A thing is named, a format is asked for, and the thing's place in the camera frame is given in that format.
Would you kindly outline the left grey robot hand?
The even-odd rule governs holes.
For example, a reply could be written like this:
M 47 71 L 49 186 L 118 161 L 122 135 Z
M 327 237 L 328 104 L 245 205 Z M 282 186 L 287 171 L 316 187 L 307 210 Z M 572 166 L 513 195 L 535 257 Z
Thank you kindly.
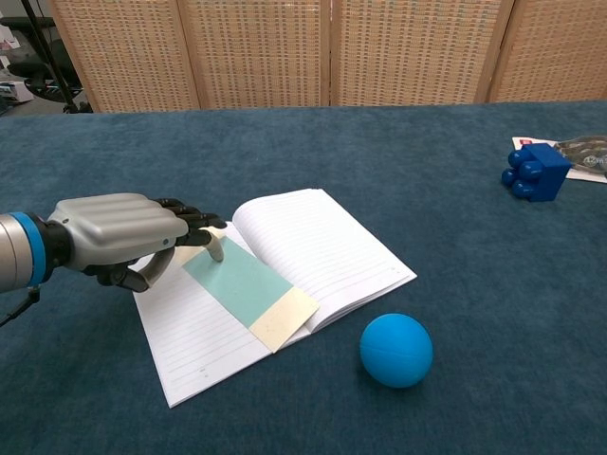
M 113 193 L 65 199 L 47 221 L 69 238 L 65 267 L 135 293 L 152 287 L 179 247 L 202 246 L 214 261 L 224 259 L 212 231 L 227 223 L 174 198 Z

